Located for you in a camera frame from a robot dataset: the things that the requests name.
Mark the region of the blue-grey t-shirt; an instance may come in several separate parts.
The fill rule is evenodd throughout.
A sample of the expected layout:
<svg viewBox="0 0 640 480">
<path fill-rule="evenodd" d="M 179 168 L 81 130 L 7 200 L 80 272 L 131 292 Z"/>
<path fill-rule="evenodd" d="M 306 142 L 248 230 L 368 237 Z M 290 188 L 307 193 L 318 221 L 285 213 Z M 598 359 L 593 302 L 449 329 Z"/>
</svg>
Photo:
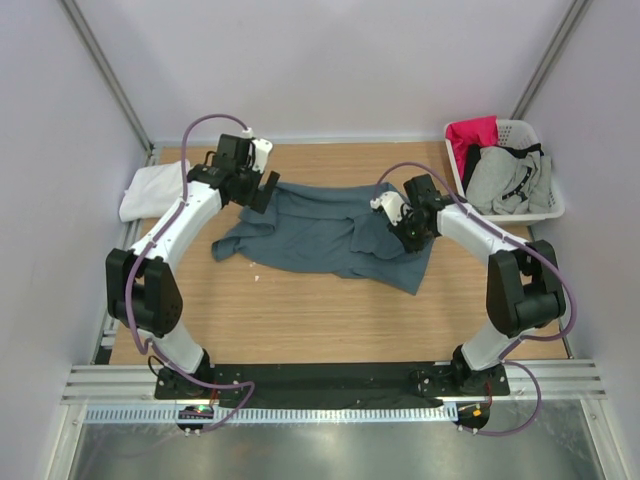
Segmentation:
<svg viewBox="0 0 640 480">
<path fill-rule="evenodd" d="M 239 222 L 212 244 L 212 256 L 235 254 L 295 273 L 331 273 L 372 279 L 415 295 L 431 247 L 407 253 L 388 230 L 385 216 L 370 207 L 373 194 L 397 189 L 389 183 L 323 188 L 280 183 L 263 214 L 245 208 Z"/>
</svg>

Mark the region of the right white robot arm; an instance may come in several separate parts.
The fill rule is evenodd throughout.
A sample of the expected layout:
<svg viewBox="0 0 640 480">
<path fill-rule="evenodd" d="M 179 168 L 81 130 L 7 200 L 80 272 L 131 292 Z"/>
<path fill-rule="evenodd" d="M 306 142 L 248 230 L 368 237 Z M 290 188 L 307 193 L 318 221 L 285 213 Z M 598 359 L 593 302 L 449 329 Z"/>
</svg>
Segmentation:
<svg viewBox="0 0 640 480">
<path fill-rule="evenodd" d="M 388 219 L 405 251 L 417 253 L 438 237 L 462 246 L 486 267 L 487 323 L 452 354 L 450 382 L 472 396 L 521 340 L 562 317 L 566 297 L 555 250 L 528 242 L 490 223 L 460 196 L 441 193 L 430 175 L 404 183 L 403 195 L 386 191 L 370 201 Z"/>
</svg>

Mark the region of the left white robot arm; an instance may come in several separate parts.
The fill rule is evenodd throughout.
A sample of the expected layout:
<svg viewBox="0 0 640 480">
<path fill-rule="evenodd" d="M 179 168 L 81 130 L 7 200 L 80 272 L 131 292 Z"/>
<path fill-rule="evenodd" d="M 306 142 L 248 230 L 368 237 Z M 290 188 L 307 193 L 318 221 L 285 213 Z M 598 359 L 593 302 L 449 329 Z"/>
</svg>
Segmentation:
<svg viewBox="0 0 640 480">
<path fill-rule="evenodd" d="M 279 180 L 267 170 L 272 151 L 266 139 L 222 135 L 212 162 L 187 172 L 182 193 L 146 236 L 106 258 L 109 315 L 129 329 L 140 353 L 154 352 L 178 375 L 178 389 L 192 400 L 214 388 L 214 375 L 208 353 L 182 319 L 174 272 L 200 230 L 226 205 L 266 211 Z"/>
</svg>

